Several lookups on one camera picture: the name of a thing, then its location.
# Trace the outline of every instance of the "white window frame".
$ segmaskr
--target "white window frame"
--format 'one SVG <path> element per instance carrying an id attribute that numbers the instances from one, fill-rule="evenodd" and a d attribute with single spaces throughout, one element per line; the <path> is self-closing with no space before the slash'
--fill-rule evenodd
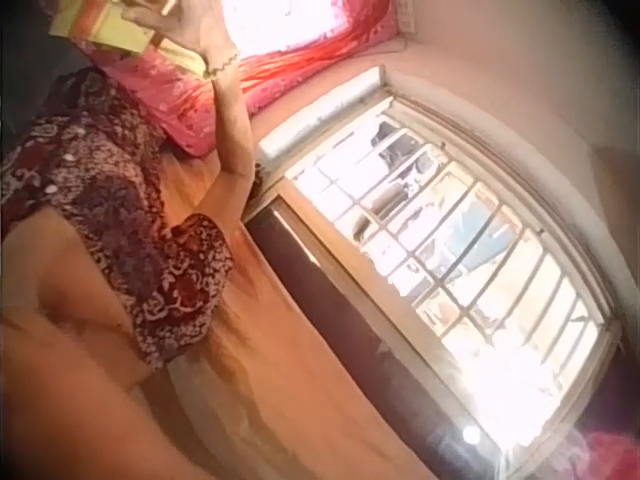
<path id="1" fill-rule="evenodd" d="M 406 339 L 407 348 L 415 349 L 434 369 L 439 378 L 432 381 L 439 384 L 428 390 L 444 411 L 461 428 L 469 425 L 471 416 L 486 431 L 475 411 L 472 395 L 462 384 L 457 362 L 440 339 L 410 305 L 398 298 L 395 288 L 377 273 L 360 250 L 342 236 L 286 178 L 287 172 L 301 171 L 308 162 L 328 152 L 337 140 L 354 128 L 354 122 L 363 122 L 390 107 L 393 117 L 423 138 L 434 139 L 435 143 L 445 139 L 448 151 L 454 157 L 471 156 L 471 161 L 464 162 L 465 167 L 507 204 L 519 205 L 521 208 L 517 213 L 526 224 L 538 226 L 545 250 L 561 263 L 563 273 L 573 282 L 587 310 L 602 326 L 584 367 L 547 422 L 552 428 L 546 428 L 528 448 L 511 452 L 507 459 L 508 477 L 521 478 L 547 458 L 585 408 L 619 341 L 620 325 L 612 320 L 612 298 L 597 269 L 547 202 L 482 139 L 438 111 L 411 100 L 414 97 L 412 93 L 411 85 L 401 76 L 394 79 L 379 67 L 354 78 L 293 115 L 261 142 L 263 157 L 266 157 L 268 165 L 275 164 L 275 168 L 271 168 L 265 179 L 263 194 L 247 209 L 245 220 L 251 219 L 277 198 L 282 199 L 342 268 L 354 277 L 362 290 L 376 299 L 377 306 Z M 397 347 L 397 342 L 393 344 L 395 348 L 402 348 Z M 447 390 L 453 392 L 459 403 L 452 404 L 451 397 L 442 393 Z M 479 450 L 488 457 L 495 453 L 491 448 L 483 449 L 482 445 Z"/>

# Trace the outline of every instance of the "metal grille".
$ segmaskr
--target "metal grille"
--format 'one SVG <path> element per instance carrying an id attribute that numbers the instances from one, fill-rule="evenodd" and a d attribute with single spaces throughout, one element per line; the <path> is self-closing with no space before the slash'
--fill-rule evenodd
<path id="1" fill-rule="evenodd" d="M 493 436 L 526 445 L 580 371 L 599 325 L 538 229 L 465 161 L 382 114 L 293 181 L 451 351 Z M 514 404 L 528 410 L 506 415 Z M 514 434 L 523 416 L 529 423 Z"/>

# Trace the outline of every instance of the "bracelet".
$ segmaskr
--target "bracelet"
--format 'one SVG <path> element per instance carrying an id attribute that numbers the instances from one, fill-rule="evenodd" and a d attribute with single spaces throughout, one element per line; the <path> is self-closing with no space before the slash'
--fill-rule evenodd
<path id="1" fill-rule="evenodd" d="M 224 71 L 229 68 L 231 65 L 235 64 L 240 58 L 240 53 L 236 50 L 236 52 L 231 55 L 226 61 L 222 63 L 219 67 L 207 67 L 204 72 L 205 80 L 216 80 Z"/>

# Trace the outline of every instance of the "window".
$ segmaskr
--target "window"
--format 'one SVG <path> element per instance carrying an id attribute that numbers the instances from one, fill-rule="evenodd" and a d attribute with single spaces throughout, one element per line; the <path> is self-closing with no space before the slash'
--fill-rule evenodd
<path id="1" fill-rule="evenodd" d="M 548 218 L 481 149 L 393 97 L 301 152 L 275 195 L 504 451 L 531 445 L 605 331 Z"/>

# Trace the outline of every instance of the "patterned dress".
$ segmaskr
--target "patterned dress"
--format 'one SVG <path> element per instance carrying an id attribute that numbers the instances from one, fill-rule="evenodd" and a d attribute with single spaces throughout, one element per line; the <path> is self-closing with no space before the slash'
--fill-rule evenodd
<path id="1" fill-rule="evenodd" d="M 44 206 L 76 230 L 133 321 L 153 367 L 202 339 L 233 261 L 217 225 L 193 214 L 168 228 L 163 131 L 94 68 L 59 78 L 2 165 L 2 239 Z"/>

